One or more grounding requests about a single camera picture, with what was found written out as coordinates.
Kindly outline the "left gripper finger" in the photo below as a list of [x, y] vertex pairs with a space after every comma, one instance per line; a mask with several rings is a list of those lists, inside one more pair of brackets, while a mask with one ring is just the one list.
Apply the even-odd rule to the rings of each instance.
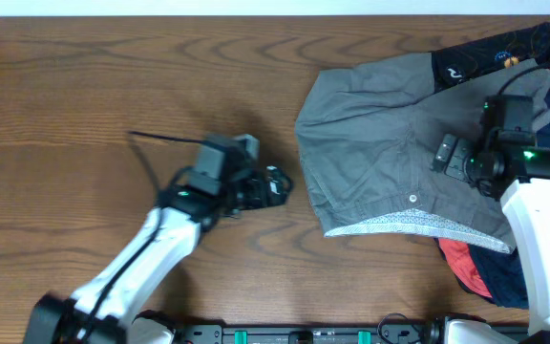
[[266, 172], [268, 174], [268, 178], [271, 179], [273, 182], [280, 183], [283, 187], [293, 186], [293, 180], [287, 175], [287, 173], [283, 169], [275, 165], [269, 165], [266, 168]]
[[267, 187], [267, 205], [279, 206], [287, 202], [292, 186], [286, 183], [269, 183]]

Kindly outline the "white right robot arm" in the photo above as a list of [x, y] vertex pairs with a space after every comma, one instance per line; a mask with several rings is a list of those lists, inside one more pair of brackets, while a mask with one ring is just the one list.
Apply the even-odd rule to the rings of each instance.
[[479, 140], [445, 135], [432, 169], [499, 201], [524, 274], [526, 340], [550, 343], [550, 149], [537, 145], [532, 108], [530, 97], [487, 97]]

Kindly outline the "grey shorts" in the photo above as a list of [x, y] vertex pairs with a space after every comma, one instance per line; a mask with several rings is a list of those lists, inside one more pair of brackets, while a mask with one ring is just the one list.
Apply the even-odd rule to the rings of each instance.
[[430, 54], [318, 74], [296, 120], [307, 193], [328, 237], [403, 233], [501, 253], [515, 249], [500, 204], [432, 170], [446, 135], [477, 140], [486, 97], [529, 96], [534, 130], [550, 121], [550, 71], [525, 60], [438, 90]]

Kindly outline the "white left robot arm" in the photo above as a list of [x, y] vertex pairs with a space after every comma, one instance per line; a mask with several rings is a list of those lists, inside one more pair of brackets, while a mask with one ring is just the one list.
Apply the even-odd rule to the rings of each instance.
[[256, 160], [256, 149], [238, 142], [203, 145], [195, 164], [158, 191], [137, 235], [97, 277], [67, 299], [45, 294], [35, 304], [24, 342], [128, 342], [149, 296], [221, 217], [286, 203], [291, 178], [276, 166], [258, 168]]

